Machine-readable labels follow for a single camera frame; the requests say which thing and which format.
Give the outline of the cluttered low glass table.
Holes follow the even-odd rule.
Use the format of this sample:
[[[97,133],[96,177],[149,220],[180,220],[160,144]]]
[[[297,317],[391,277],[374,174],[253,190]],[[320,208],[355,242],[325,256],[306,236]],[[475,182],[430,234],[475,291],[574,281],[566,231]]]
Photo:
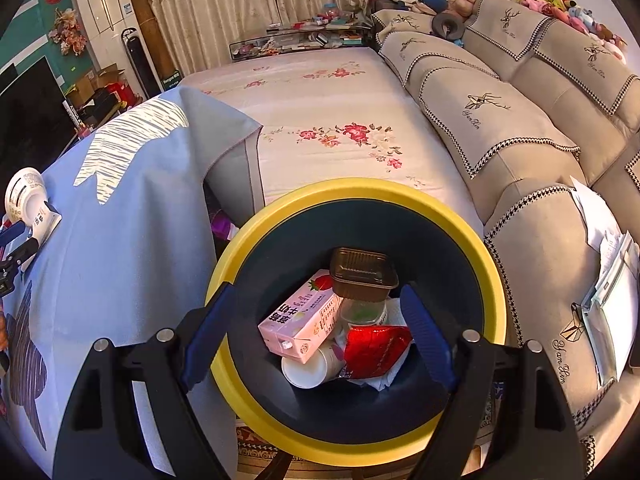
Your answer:
[[[335,3],[326,3],[319,13],[293,24],[272,24],[264,36],[229,44],[232,62],[267,56],[366,46],[372,36],[372,24],[361,14],[342,11]]]

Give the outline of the blue white toothpaste tube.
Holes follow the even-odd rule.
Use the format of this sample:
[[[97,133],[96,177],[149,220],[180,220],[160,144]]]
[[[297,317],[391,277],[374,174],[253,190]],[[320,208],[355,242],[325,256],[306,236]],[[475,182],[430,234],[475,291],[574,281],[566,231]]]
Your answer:
[[[62,216],[58,211],[44,200],[40,204],[32,222],[32,237],[38,240],[40,247],[47,243],[47,240],[61,221]]]

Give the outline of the red snack bag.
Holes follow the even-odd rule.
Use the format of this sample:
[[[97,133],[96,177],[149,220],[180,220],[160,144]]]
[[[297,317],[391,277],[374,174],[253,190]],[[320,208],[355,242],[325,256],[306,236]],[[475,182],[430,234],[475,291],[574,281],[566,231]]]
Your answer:
[[[348,333],[344,361],[350,379],[385,375],[412,343],[407,326],[355,326]]]

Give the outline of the white tissue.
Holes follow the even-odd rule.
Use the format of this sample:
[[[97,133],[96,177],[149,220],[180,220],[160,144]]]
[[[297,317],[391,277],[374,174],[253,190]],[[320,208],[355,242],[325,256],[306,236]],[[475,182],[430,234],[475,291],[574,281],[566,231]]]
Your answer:
[[[413,343],[399,299],[387,300],[385,307],[381,325],[355,325],[347,331],[344,349],[344,376],[378,391],[392,384]]]

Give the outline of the yellow rimmed dark trash bin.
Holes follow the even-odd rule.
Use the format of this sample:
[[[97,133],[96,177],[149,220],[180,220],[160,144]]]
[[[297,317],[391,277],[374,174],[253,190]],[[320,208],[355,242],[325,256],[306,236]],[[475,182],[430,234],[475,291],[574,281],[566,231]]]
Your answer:
[[[506,339],[494,262],[452,209],[408,186],[321,182],[235,235],[209,287],[235,294],[212,374],[280,450],[330,466],[422,451],[456,382],[464,330]]]

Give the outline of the patterned red rug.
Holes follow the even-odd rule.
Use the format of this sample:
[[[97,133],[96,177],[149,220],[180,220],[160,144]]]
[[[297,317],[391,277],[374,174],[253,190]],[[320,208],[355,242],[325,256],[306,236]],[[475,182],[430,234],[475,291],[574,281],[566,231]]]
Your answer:
[[[278,449],[258,437],[249,426],[236,421],[238,444],[237,479],[255,479],[276,457]],[[308,462],[294,457],[285,479],[407,479],[421,454],[396,462],[360,468],[334,467]]]

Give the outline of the green white wrapper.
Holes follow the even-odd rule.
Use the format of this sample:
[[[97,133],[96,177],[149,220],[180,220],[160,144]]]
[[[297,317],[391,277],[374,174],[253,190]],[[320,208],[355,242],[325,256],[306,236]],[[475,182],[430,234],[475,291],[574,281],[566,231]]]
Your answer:
[[[381,325],[387,320],[386,303],[344,299],[341,320],[348,327]]]

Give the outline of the blue star tablecloth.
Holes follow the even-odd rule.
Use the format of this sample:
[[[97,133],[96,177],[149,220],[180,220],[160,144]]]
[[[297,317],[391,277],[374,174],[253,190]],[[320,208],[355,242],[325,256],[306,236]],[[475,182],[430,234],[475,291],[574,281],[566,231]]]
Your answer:
[[[259,128],[179,87],[114,118],[44,173],[61,222],[2,300],[2,398],[12,434],[45,474],[92,344],[145,341],[204,304],[216,262],[207,177]]]

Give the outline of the papers on sofa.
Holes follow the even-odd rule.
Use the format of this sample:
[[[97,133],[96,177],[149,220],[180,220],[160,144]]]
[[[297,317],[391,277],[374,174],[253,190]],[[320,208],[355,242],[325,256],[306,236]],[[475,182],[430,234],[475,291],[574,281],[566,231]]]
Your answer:
[[[578,181],[570,190],[599,257],[596,281],[578,307],[599,384],[622,378],[639,333],[639,245],[620,229],[605,200]]]

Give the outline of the beige sofa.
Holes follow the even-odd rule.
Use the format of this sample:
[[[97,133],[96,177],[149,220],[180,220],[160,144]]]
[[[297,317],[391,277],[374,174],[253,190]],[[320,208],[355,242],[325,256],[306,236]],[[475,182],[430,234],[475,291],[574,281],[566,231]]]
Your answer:
[[[482,0],[462,46],[394,30],[378,52],[439,134],[469,189],[502,281],[512,344],[542,343],[573,413],[586,469],[639,431],[639,377],[602,386],[578,307],[599,257],[570,190],[578,181],[639,233],[639,79],[591,38]]]

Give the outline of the white instant noodle bowl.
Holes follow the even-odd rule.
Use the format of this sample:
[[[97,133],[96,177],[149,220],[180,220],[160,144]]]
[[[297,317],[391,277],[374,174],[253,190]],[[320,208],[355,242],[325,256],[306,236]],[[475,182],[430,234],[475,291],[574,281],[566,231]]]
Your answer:
[[[4,194],[4,208],[12,223],[23,221],[31,228],[36,220],[40,206],[48,199],[40,172],[32,167],[17,171],[11,178],[6,194]]]

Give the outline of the pink strawberry milk carton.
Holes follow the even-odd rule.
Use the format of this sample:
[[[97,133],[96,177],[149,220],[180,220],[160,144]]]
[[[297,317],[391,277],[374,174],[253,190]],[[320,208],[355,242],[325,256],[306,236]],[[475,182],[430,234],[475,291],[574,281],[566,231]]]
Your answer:
[[[320,270],[258,325],[262,341],[276,356],[306,364],[332,334],[342,302],[330,271]]]

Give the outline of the black tower fan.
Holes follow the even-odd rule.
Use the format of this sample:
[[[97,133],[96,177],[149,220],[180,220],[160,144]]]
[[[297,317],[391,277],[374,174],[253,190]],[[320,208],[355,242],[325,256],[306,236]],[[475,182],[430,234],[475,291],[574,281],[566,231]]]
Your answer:
[[[149,57],[145,53],[138,30],[134,27],[126,27],[120,34],[120,39],[129,58],[129,63],[139,84],[141,84],[144,96],[151,99],[161,94],[160,84],[154,75]]]

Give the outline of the strawberry paper cup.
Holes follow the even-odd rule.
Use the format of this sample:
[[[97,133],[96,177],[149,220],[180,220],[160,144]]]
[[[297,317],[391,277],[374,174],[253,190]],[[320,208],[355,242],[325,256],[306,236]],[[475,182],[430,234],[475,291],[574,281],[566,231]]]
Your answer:
[[[322,344],[305,364],[288,358],[281,360],[284,378],[299,389],[316,388],[337,378],[344,366],[344,351],[332,341]]]

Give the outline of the large curved television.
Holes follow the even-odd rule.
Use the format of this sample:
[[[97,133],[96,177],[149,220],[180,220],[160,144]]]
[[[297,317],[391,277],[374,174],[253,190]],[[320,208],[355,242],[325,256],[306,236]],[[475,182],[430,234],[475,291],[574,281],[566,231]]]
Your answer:
[[[1,92],[1,193],[18,170],[46,170],[75,135],[63,92],[40,58]]]

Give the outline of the brown plastic tray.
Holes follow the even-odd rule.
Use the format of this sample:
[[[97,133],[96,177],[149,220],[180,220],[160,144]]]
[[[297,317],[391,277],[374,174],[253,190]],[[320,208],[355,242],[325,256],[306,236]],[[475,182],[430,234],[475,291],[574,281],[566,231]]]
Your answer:
[[[379,252],[335,248],[330,262],[333,291],[345,299],[380,302],[399,285],[392,260]]]

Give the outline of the floral bed cover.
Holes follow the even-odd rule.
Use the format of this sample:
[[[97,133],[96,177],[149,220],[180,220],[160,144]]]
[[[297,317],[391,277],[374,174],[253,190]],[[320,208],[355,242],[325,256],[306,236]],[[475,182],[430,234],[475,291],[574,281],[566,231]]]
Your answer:
[[[483,231],[439,135],[370,49],[244,61],[183,82],[258,122],[257,132],[222,156],[206,177],[236,226],[296,188],[373,178],[431,195],[475,232]]]

